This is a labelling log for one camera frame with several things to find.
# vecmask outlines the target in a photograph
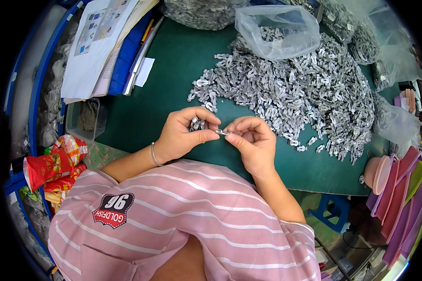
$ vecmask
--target silver bangle bracelet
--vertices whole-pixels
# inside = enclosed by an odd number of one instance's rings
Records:
[[[155,162],[155,164],[158,166],[158,167],[162,167],[162,166],[164,166],[163,164],[161,164],[160,162],[158,162],[158,160],[156,160],[156,157],[155,157],[155,152],[154,152],[154,150],[153,150],[153,147],[155,146],[155,142],[152,142],[152,159],[153,159],[153,162]]]

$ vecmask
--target goldfish 96 logo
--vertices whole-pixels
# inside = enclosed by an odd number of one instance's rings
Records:
[[[135,196],[132,193],[103,195],[100,206],[92,212],[94,222],[101,222],[116,229],[126,222],[126,211],[134,200]]]

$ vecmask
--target red plastic bag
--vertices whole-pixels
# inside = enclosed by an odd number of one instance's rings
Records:
[[[72,160],[73,166],[78,163],[88,154],[88,145],[79,138],[72,135],[65,134],[58,138],[51,151],[62,149]]]
[[[79,175],[87,169],[86,164],[79,163],[75,166],[74,171],[71,175],[61,177],[51,182],[44,183],[44,191],[64,191],[72,188]]]
[[[39,157],[27,156],[23,160],[23,175],[31,192],[43,183],[71,175],[74,165],[62,149],[52,149],[50,154]]]

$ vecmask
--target green table mat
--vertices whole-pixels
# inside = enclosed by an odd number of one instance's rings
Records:
[[[193,88],[192,81],[197,80],[204,69],[215,67],[219,60],[214,59],[214,54],[229,52],[227,46],[236,33],[233,26],[221,31],[203,31],[166,18],[147,53],[148,58],[155,58],[155,63],[144,87],[135,87],[131,97],[101,98],[108,107],[108,118],[105,132],[95,141],[126,152],[136,152],[156,141],[170,112],[200,105],[197,99],[191,103],[186,101]],[[370,67],[361,68],[371,83]],[[382,95],[391,103],[398,93],[395,85],[383,91]],[[218,98],[217,108],[216,116],[222,121],[221,128],[238,117],[254,115],[248,107],[237,106],[224,98]],[[317,133],[307,124],[300,133],[299,141],[306,143],[312,136],[317,137]],[[373,134],[372,141],[365,145],[363,156],[354,166],[350,163],[350,154],[341,162],[336,157],[330,157],[325,150],[315,152],[320,144],[326,143],[327,138],[324,138],[316,141],[308,151],[297,152],[295,147],[288,145],[286,138],[277,138],[275,167],[286,187],[367,196],[370,188],[360,184],[358,178],[369,158],[387,154],[389,142]],[[227,166],[253,182],[244,169],[239,151],[223,137],[198,145],[185,158]]]

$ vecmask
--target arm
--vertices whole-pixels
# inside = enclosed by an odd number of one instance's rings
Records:
[[[209,129],[189,132],[188,127],[195,116],[207,121]],[[161,136],[153,147],[156,159],[164,164],[182,157],[199,143],[218,139],[219,135],[214,130],[219,124],[219,118],[203,107],[188,107],[170,113]],[[156,167],[152,159],[152,148],[149,145],[138,152],[109,163],[102,168],[102,171],[121,183]]]
[[[224,130],[233,132],[225,139],[241,152],[244,167],[252,174],[259,195],[275,215],[283,221],[306,223],[300,205],[275,170],[276,136],[264,120],[240,117]]]

